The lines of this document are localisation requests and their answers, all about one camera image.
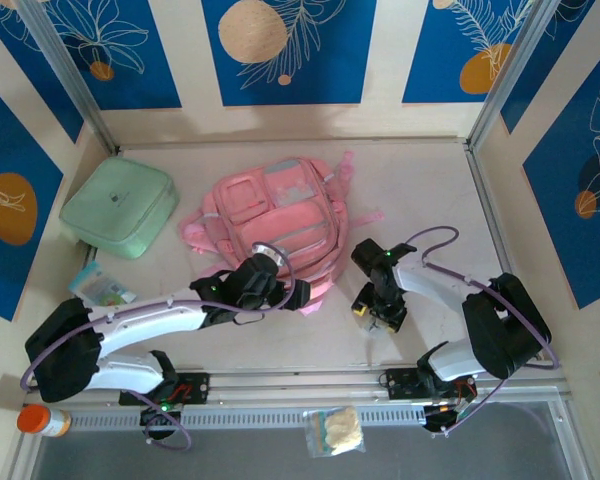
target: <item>orange bottle cap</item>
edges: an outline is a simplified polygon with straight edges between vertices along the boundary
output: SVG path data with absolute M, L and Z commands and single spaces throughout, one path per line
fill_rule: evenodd
M 38 433 L 49 424 L 51 412 L 42 405 L 27 405 L 18 415 L 18 430 L 24 433 Z

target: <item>white floor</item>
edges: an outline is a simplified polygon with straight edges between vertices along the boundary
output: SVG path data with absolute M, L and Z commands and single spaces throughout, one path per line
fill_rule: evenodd
M 348 199 L 351 218 L 376 209 L 386 216 L 381 222 L 352 230 L 349 252 L 367 237 L 390 248 L 424 228 L 448 224 L 458 227 L 461 237 L 432 258 L 482 280 L 500 273 L 462 145 L 395 140 L 207 144 L 125 151 L 125 157 L 169 173 L 181 202 L 142 257 L 127 261 L 100 252 L 97 259 L 143 299 L 186 287 L 206 267 L 220 260 L 212 254 L 191 252 L 176 232 L 178 221 L 200 206 L 213 183 L 226 174 L 291 155 L 315 156 L 335 166 L 345 150 L 355 153 L 356 174 Z M 415 245 L 426 248 L 444 238 L 445 233 L 436 233 Z M 407 259 L 415 261 L 419 258 L 415 255 Z M 364 275 L 351 262 L 322 308 L 308 317 L 276 312 L 253 325 L 225 324 L 166 335 L 146 342 L 142 348 L 166 351 L 180 368 L 337 369 L 414 363 L 441 341 L 464 337 L 461 318 L 413 294 L 407 296 L 410 314 L 399 333 L 367 332 L 350 311 L 364 283 Z M 454 288 L 463 294 L 469 292 L 464 287 Z

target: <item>robotic arm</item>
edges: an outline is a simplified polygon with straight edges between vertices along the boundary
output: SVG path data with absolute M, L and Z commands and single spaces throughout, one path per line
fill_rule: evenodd
M 61 303 L 25 344 L 42 399 L 58 402 L 83 390 L 105 388 L 132 390 L 160 402 L 181 385 L 181 375 L 166 354 L 153 351 L 137 357 L 115 352 L 167 333 L 235 322 L 237 313 L 260 310 L 264 304 L 288 310 L 306 305 L 308 283 L 295 280 L 287 291 L 284 282 L 276 280 L 283 263 L 280 252 L 263 245 L 254 252 L 236 271 L 198 279 L 163 298 L 93 309 L 77 298 Z
M 415 262 L 399 263 L 402 257 L 415 251 L 407 243 L 384 250 L 370 238 L 358 244 L 351 258 L 370 282 L 362 288 L 351 308 L 358 315 L 368 311 L 375 321 L 397 332 L 407 315 L 404 294 L 416 292 L 464 318 L 467 338 L 437 345 L 418 360 L 416 368 L 386 371 L 390 399 L 462 400 L 454 411 L 439 413 L 443 420 L 430 422 L 426 427 L 440 431 L 440 427 L 453 425 L 458 414 L 477 397 L 472 388 L 474 375 L 488 372 L 501 380 L 509 378 L 543 348 L 531 330 L 546 344 L 551 341 L 551 332 L 515 276 L 504 273 L 491 280 L 483 291 L 463 299 L 459 292 L 433 280 L 429 275 L 432 269 Z M 507 309 L 493 292 L 517 312 Z M 516 313 L 522 314 L 528 325 L 524 325 Z

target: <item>bottle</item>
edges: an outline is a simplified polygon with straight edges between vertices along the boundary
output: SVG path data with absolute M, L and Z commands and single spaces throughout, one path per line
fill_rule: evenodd
M 27 405 L 18 416 L 18 430 L 23 433 L 60 437 L 70 426 L 69 412 L 44 405 Z

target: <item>small packet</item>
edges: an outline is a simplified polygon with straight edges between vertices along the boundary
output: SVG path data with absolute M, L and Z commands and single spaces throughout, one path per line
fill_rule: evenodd
M 354 407 L 304 412 L 305 434 L 313 458 L 333 457 L 351 450 L 364 452 L 360 417 Z
M 81 298 L 86 306 L 124 305 L 136 299 L 135 293 L 128 291 L 107 275 L 96 261 L 91 262 L 78 274 L 69 285 L 69 290 Z

